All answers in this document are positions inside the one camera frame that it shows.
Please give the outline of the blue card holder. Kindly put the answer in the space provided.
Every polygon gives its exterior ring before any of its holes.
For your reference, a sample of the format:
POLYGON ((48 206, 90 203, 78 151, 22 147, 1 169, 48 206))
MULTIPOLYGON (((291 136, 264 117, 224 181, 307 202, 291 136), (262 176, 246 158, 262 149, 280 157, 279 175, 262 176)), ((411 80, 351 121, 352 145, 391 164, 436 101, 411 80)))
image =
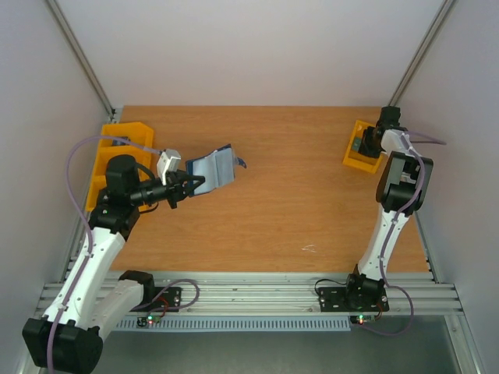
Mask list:
POLYGON ((237 167, 247 168, 247 164, 235 155, 231 144, 217 148, 206 156, 186 161, 186 171, 189 175, 204 177, 204 182, 189 196, 207 194, 234 182, 237 167))

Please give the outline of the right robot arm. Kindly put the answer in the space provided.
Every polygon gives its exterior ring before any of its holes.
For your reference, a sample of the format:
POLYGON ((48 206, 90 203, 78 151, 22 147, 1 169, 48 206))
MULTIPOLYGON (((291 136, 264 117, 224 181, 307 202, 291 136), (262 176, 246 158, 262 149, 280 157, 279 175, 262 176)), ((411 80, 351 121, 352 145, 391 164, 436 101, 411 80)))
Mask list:
POLYGON ((423 204, 434 166, 413 146, 400 117, 400 108, 386 106, 375 125, 356 121, 343 158, 345 166, 374 173, 381 158, 387 157, 375 195, 377 222, 344 290, 345 304, 352 311, 383 305, 389 259, 405 224, 423 204))

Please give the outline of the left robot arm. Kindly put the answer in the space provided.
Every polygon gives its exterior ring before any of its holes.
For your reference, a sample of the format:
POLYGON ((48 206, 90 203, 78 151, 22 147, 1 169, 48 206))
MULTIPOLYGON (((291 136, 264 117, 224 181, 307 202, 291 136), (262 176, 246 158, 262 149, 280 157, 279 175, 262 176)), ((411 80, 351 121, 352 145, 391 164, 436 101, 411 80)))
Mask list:
POLYGON ((149 273, 127 271, 101 301, 97 294, 110 265, 140 218, 139 208, 163 200, 172 209, 191 196, 205 178, 179 170, 179 154, 161 153, 156 178, 140 181, 139 164, 128 154, 114 156, 105 170, 106 186, 85 221, 87 237, 59 295, 39 318, 29 318, 23 339, 34 364, 52 372, 91 373, 104 342, 132 309, 157 301, 149 273))

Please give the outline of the teal card in bin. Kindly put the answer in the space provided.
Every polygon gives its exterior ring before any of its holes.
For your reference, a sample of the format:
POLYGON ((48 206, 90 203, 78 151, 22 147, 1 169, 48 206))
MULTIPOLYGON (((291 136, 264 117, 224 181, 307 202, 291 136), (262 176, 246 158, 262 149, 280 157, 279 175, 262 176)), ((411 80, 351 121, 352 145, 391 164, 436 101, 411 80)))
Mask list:
POLYGON ((362 144, 362 139, 359 137, 355 137, 352 141, 352 151, 359 152, 361 144, 362 144))

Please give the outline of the blue card in bin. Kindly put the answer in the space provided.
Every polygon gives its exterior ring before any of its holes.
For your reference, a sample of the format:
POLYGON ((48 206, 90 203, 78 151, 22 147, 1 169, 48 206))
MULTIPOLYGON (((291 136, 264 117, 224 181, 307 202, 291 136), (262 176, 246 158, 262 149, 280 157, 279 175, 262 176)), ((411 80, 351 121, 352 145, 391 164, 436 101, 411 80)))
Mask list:
POLYGON ((112 146, 126 146, 129 142, 129 138, 126 136, 116 137, 112 140, 112 146))

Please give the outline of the yellow bin right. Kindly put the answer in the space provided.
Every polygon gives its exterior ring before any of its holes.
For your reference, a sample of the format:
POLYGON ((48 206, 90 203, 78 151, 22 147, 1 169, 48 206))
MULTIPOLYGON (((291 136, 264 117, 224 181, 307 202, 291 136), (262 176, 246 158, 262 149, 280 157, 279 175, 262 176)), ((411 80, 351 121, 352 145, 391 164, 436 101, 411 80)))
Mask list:
POLYGON ((360 153, 363 133, 368 127, 371 127, 370 123, 356 120, 342 164, 360 171, 375 174, 381 165, 383 155, 380 154, 378 158, 372 158, 360 153))

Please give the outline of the yellow bin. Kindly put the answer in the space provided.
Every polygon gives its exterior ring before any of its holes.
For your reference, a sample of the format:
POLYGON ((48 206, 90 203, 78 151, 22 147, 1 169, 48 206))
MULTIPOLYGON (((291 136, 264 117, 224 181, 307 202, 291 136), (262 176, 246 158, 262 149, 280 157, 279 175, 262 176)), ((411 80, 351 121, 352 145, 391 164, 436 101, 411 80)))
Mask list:
POLYGON ((93 173, 96 177, 104 177, 108 162, 115 156, 128 154, 135 158, 136 162, 150 168, 152 155, 145 150, 134 146, 110 146, 99 149, 94 162, 93 173))
POLYGON ((85 206, 86 212, 91 212, 97 205, 99 192, 107 186, 104 175, 94 176, 90 180, 90 187, 87 193, 87 201, 85 206))
POLYGON ((380 154, 378 158, 372 158, 360 153, 363 133, 368 127, 371 127, 370 123, 356 120, 342 164, 360 171, 375 174, 381 165, 383 155, 380 154))
POLYGON ((133 143, 152 147, 154 130, 142 122, 115 123, 104 125, 101 135, 125 138, 133 143))

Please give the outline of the yellow bin middle left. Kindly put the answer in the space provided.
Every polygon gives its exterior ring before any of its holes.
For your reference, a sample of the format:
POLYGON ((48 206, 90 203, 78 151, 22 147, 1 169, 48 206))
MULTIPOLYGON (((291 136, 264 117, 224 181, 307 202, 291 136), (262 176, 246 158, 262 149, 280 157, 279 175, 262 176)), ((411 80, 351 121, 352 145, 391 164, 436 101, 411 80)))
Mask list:
POLYGON ((104 177, 108 162, 115 156, 128 154, 135 158, 136 162, 150 168, 152 155, 145 150, 134 146, 110 146, 99 149, 94 162, 93 173, 96 177, 104 177))

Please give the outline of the yellow bin far left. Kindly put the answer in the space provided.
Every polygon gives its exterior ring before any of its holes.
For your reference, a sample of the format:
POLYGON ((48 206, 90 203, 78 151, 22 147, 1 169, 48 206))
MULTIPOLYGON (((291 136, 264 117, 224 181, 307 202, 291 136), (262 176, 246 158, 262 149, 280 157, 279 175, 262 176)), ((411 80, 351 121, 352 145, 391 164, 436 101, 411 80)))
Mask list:
POLYGON ((104 125, 101 135, 125 138, 133 143, 152 147, 154 130, 142 122, 115 123, 104 125))

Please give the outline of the yellow bin near left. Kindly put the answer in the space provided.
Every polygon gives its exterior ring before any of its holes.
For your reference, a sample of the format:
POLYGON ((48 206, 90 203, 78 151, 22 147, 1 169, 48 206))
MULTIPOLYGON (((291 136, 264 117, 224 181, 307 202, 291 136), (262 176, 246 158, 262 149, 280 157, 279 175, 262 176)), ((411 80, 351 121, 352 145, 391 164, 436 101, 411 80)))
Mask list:
POLYGON ((90 180, 90 187, 87 193, 87 201, 85 206, 86 212, 91 212, 97 205, 99 192, 107 186, 104 175, 94 176, 90 180))

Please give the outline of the left controller board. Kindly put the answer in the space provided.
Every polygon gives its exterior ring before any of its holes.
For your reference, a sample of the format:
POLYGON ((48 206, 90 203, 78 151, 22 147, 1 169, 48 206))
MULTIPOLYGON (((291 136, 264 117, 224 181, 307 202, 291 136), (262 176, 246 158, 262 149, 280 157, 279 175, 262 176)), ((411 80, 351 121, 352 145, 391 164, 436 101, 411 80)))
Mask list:
POLYGON ((145 328, 158 324, 160 323, 160 321, 161 321, 160 316, 149 315, 145 317, 138 317, 136 320, 136 326, 139 328, 145 328))

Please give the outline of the controller board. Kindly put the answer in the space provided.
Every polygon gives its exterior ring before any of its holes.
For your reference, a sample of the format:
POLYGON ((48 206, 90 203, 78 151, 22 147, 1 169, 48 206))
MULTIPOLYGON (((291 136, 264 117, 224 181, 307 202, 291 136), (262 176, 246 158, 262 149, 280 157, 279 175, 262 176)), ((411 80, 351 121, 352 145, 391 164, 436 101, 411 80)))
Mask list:
POLYGON ((364 325, 366 323, 374 323, 378 319, 377 316, 374 315, 354 315, 350 316, 350 322, 352 324, 364 325))
POLYGON ((136 326, 139 328, 145 328, 158 324, 160 323, 160 321, 161 321, 160 316, 149 315, 145 317, 138 317, 136 320, 136 326))

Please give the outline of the right controller board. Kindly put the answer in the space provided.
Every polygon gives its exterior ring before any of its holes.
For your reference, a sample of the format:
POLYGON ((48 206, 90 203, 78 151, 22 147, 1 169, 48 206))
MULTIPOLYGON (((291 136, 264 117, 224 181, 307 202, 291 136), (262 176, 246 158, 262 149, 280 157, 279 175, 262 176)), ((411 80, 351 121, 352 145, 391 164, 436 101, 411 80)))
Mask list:
POLYGON ((350 322, 352 324, 364 325, 366 323, 374 323, 378 319, 377 316, 374 315, 354 315, 350 316, 350 322))

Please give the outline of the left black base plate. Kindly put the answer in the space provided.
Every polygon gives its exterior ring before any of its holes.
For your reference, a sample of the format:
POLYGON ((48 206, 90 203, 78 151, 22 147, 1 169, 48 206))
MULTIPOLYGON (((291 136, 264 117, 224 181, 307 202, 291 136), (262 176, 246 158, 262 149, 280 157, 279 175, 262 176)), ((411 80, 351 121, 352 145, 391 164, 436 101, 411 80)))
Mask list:
POLYGON ((164 291, 158 299, 147 306, 135 307, 132 312, 178 312, 182 301, 182 288, 170 287, 164 291))

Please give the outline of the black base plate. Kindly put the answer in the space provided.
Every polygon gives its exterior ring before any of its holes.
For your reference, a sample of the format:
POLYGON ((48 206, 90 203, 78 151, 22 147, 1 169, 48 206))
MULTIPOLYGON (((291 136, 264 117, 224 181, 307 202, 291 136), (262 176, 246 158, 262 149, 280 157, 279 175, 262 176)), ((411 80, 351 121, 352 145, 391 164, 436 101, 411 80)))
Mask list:
POLYGON ((346 293, 344 287, 320 287, 316 290, 321 312, 388 312, 390 306, 386 296, 373 297, 358 293, 346 293))
POLYGON ((164 291, 158 299, 147 306, 135 307, 132 312, 178 312, 182 301, 182 288, 170 287, 164 291))

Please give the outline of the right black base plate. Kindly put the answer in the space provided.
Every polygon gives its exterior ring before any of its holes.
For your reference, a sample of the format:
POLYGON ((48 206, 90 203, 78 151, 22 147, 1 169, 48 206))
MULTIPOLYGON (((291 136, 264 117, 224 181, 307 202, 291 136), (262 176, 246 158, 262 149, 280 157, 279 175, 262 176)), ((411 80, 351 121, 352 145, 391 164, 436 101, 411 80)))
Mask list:
POLYGON ((316 290, 321 312, 388 312, 390 306, 386 296, 373 297, 358 293, 346 293, 344 287, 320 287, 316 290))

